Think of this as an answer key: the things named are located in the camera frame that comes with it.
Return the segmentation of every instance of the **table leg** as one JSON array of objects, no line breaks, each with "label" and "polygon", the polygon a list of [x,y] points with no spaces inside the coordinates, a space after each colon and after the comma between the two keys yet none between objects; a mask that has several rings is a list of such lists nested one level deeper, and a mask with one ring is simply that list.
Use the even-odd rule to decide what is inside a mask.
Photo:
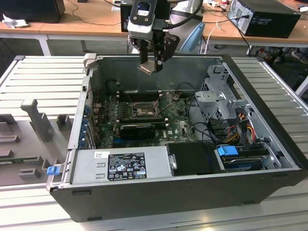
[{"label": "table leg", "polygon": [[37,40],[39,41],[40,47],[42,48],[44,56],[52,56],[51,51],[49,50],[48,43],[47,43],[47,36],[46,35],[38,35]]},{"label": "table leg", "polygon": [[298,89],[295,91],[295,93],[301,97],[305,91],[308,89],[308,76],[306,77],[306,79],[304,80],[304,82],[302,82],[302,84],[298,87]]},{"label": "table leg", "polygon": [[87,49],[86,41],[85,40],[81,40],[80,42],[81,42],[82,51],[83,52],[87,52],[88,49]]}]

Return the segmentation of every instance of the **white cable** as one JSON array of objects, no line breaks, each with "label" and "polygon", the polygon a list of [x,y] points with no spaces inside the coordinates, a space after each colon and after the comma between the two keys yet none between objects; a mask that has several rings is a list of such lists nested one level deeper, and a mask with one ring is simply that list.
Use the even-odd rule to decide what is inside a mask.
[{"label": "white cable", "polygon": [[[230,18],[228,21],[231,21],[231,20],[233,20],[233,19],[239,19],[239,18],[238,18],[238,17]],[[208,42],[209,42],[209,40],[210,40],[210,37],[211,37],[211,34],[213,33],[213,31],[216,30],[216,29],[218,29],[218,28],[222,30],[222,28],[221,28],[220,26],[218,26],[218,23],[220,23],[220,22],[221,22],[221,21],[217,21],[217,22],[216,22],[216,27],[213,28],[212,31],[210,32],[210,34],[208,35],[208,38],[207,38],[207,41],[206,41],[206,45],[205,45],[204,54],[206,54],[206,52],[207,52],[207,49],[208,49]]]},{"label": "white cable", "polygon": [[210,37],[211,37],[211,34],[213,33],[214,30],[216,29],[221,29],[220,26],[218,26],[218,21],[216,22],[216,27],[212,29],[212,31],[210,32],[210,34],[208,35],[208,38],[207,38],[207,41],[206,41],[206,45],[205,45],[205,51],[204,51],[204,54],[206,54],[207,52],[207,49],[208,49],[208,42],[210,40]]}]

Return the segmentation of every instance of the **barcode sticker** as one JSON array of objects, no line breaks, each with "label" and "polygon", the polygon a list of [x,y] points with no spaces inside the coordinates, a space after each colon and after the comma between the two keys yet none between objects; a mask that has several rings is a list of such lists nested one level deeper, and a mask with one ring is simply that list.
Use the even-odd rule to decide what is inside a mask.
[{"label": "barcode sticker", "polygon": [[110,152],[95,152],[94,158],[108,158]]}]

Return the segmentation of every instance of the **computer case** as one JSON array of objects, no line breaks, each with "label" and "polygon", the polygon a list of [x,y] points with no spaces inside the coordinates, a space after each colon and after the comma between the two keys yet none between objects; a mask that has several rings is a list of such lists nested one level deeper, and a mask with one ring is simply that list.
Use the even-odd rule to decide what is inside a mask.
[{"label": "computer case", "polygon": [[0,19],[3,14],[12,19],[58,23],[64,14],[63,0],[1,0]]},{"label": "computer case", "polygon": [[233,0],[228,12],[245,36],[288,38],[301,14],[275,0]]}]

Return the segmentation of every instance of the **floor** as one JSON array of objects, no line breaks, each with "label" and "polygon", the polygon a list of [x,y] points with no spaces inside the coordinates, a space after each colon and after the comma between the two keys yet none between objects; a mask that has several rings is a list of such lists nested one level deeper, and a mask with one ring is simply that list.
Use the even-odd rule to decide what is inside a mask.
[{"label": "floor", "polygon": [[[78,40],[49,40],[49,47],[54,55],[84,55]],[[89,52],[97,54],[126,54],[126,42],[86,41]],[[208,54],[229,54],[232,57],[245,57],[246,46],[223,46],[218,52],[208,51]],[[7,38],[0,41],[0,76],[6,70],[16,55],[43,55],[39,42],[35,39]],[[272,68],[291,87],[300,79],[299,74],[308,68],[287,54],[282,64],[274,63]]]}]

